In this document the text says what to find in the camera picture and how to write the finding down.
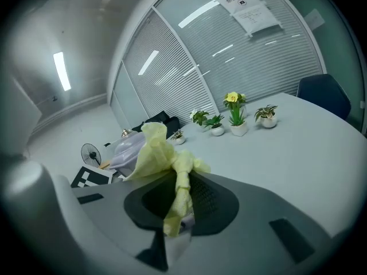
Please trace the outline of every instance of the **ceiling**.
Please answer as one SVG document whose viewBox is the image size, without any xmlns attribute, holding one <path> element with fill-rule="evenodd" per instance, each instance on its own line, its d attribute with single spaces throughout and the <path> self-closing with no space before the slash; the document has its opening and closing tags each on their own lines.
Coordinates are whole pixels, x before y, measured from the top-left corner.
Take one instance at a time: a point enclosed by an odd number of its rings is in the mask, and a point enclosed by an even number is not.
<svg viewBox="0 0 367 275">
<path fill-rule="evenodd" d="M 7 56 L 42 118 L 106 93 L 108 71 L 124 23 L 139 0 L 46 0 L 18 20 Z M 64 52 L 71 89 L 64 91 L 53 54 Z"/>
</svg>

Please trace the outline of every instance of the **yellow flower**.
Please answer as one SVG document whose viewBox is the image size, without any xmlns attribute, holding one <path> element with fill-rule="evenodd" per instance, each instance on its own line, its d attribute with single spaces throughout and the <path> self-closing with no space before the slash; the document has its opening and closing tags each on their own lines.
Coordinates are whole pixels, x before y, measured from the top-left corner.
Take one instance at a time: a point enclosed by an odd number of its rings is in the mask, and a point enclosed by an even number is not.
<svg viewBox="0 0 367 275">
<path fill-rule="evenodd" d="M 236 102 L 238 98 L 239 98 L 239 94 L 237 94 L 236 92 L 232 92 L 227 95 L 226 101 Z"/>
</svg>

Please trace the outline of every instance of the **white table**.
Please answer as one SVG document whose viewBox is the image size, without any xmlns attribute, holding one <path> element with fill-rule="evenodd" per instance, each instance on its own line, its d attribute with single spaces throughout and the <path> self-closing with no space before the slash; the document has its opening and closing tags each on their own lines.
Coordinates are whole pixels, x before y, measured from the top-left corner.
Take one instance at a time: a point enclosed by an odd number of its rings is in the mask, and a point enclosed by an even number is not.
<svg viewBox="0 0 367 275">
<path fill-rule="evenodd" d="M 254 114 L 278 105 L 271 129 L 255 124 Z M 247 105 L 249 131 L 212 136 L 196 124 L 182 130 L 189 150 L 212 173 L 267 188 L 316 220 L 330 235 L 353 224 L 367 189 L 367 140 L 336 115 L 302 99 L 278 94 Z"/>
</svg>

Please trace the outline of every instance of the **white flower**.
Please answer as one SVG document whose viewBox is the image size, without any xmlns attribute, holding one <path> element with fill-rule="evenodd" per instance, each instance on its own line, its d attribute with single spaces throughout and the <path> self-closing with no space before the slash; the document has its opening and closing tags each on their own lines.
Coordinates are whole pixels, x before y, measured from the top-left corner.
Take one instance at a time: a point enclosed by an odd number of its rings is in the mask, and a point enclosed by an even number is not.
<svg viewBox="0 0 367 275">
<path fill-rule="evenodd" d="M 197 113 L 197 110 L 196 109 L 193 109 L 190 113 L 190 119 L 193 120 L 194 118 L 194 115 Z"/>
</svg>

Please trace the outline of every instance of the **chair backrest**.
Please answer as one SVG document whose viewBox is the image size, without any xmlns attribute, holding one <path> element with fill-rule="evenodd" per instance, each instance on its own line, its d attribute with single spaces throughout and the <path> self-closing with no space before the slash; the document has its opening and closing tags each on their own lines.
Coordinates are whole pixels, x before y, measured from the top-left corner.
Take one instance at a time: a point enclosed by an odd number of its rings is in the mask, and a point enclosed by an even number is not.
<svg viewBox="0 0 367 275">
<path fill-rule="evenodd" d="M 329 74 L 319 74 L 301 79 L 297 97 L 320 106 L 344 120 L 351 109 L 348 96 Z"/>
</svg>

